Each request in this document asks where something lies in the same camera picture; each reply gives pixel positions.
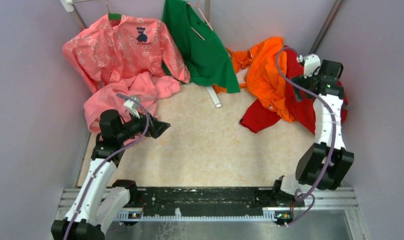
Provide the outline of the red jacket black lining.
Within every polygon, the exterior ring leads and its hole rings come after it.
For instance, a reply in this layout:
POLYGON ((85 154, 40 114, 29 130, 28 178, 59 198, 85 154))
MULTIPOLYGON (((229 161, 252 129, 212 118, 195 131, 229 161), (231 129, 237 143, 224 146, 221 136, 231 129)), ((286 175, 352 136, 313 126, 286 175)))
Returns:
POLYGON ((257 133, 280 120, 299 122, 312 134, 315 133, 313 99, 305 97, 297 101, 292 85, 286 77, 303 74, 303 67, 297 62, 296 54, 281 47, 274 47, 269 53, 257 54, 246 76, 246 87, 256 101, 247 109, 240 120, 243 127, 257 133))

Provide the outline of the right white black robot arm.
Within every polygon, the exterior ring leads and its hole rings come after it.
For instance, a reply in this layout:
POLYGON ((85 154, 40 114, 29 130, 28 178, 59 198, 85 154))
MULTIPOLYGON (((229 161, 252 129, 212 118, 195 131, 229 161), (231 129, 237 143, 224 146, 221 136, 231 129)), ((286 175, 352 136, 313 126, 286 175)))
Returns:
POLYGON ((337 189, 354 162, 341 132, 344 88, 338 82, 343 64, 320 60, 314 54, 299 56, 297 61, 303 74, 293 77, 291 85, 298 101, 313 98, 315 139, 299 160, 295 174, 275 181, 271 199, 277 206, 302 201, 315 189, 337 189))

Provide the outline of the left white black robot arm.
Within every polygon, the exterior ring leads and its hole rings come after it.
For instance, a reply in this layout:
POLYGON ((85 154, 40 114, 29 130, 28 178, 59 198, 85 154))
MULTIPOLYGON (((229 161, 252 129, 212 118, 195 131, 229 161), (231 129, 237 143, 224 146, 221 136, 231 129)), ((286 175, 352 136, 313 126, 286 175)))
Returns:
POLYGON ((84 184, 65 217, 51 226, 55 240, 103 240, 123 207, 142 207, 135 181, 117 180, 105 195, 107 185, 127 148, 144 137, 160 137, 171 125, 150 113, 124 122, 117 110, 110 109, 101 114, 99 126, 84 184))

